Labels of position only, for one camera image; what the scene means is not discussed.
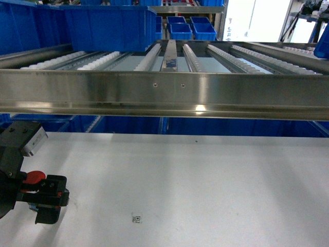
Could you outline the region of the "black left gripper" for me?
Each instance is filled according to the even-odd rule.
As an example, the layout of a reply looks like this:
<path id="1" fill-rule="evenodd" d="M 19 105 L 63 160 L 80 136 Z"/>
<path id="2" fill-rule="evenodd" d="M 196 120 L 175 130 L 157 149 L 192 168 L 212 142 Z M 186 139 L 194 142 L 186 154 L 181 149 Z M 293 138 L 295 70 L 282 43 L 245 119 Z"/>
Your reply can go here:
<path id="1" fill-rule="evenodd" d="M 61 208 L 68 205 L 67 177 L 21 171 L 25 157 L 21 150 L 40 128 L 39 122 L 15 121 L 1 129 L 1 218 L 20 201 L 36 212 L 35 224 L 55 224 Z"/>

